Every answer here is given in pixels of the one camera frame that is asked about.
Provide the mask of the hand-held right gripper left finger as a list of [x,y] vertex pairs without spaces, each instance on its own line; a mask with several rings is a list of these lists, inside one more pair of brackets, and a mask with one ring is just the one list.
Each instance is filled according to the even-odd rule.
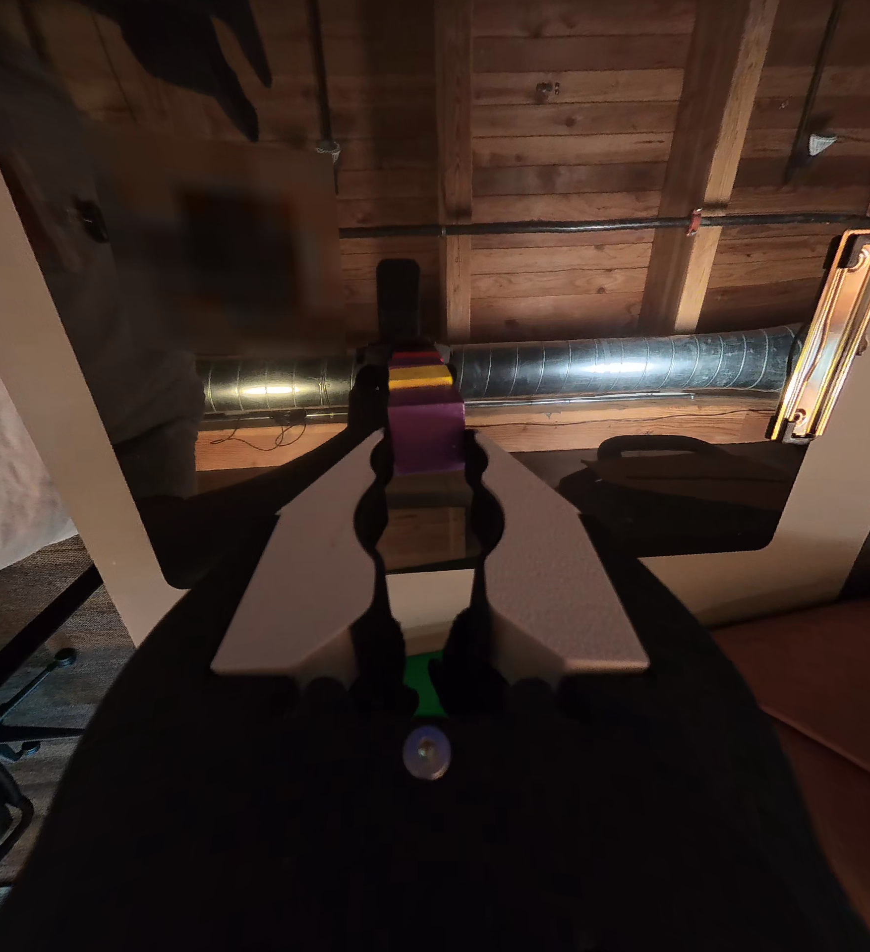
[[280,511],[210,669],[220,677],[355,684],[372,661],[400,683],[405,639],[391,614],[384,565],[357,534],[357,507],[376,484],[376,430]]

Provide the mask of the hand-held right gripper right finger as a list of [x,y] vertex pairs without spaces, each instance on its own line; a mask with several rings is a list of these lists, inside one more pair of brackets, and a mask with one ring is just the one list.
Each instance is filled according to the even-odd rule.
[[645,672],[646,650],[578,510],[487,436],[466,431],[464,450],[479,554],[445,647],[446,687],[469,696]]

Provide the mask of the purple foam block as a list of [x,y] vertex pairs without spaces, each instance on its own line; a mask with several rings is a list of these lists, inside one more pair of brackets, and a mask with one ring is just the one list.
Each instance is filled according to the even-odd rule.
[[396,476],[464,470],[464,403],[394,405],[388,422]]

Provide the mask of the yellow foam block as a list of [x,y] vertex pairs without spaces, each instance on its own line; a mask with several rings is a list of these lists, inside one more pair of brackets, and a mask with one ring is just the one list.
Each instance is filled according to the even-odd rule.
[[458,394],[444,363],[392,364],[388,368],[389,406],[426,406],[456,402]]

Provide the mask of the green plastic box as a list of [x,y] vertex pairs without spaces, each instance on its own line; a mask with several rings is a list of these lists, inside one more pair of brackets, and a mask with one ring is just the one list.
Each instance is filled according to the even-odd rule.
[[409,655],[405,662],[404,684],[417,694],[416,718],[442,718],[445,716],[441,699],[429,671],[432,660],[441,660],[443,650],[426,651]]

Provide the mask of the black glossy clipboard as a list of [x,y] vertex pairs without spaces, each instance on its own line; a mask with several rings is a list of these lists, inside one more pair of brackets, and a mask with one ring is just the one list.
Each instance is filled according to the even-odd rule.
[[[437,2],[319,2],[340,224],[421,225],[437,204]],[[660,211],[703,2],[473,2],[478,222]],[[789,172],[834,2],[778,2],[727,210],[870,212],[870,2],[842,2],[808,129],[842,142]],[[151,78],[85,2],[0,2],[0,81],[31,69],[113,123],[237,141],[208,96]],[[474,237],[476,341],[637,331],[652,232]]]

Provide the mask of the brown leather bag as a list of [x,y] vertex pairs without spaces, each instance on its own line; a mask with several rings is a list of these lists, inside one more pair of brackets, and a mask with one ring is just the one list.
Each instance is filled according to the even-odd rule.
[[819,842],[870,928],[870,598],[713,637],[773,720]]

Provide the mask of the black desk frame bar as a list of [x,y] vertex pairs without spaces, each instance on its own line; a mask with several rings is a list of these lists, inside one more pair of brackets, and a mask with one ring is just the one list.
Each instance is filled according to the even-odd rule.
[[0,688],[102,586],[92,565],[0,649]]

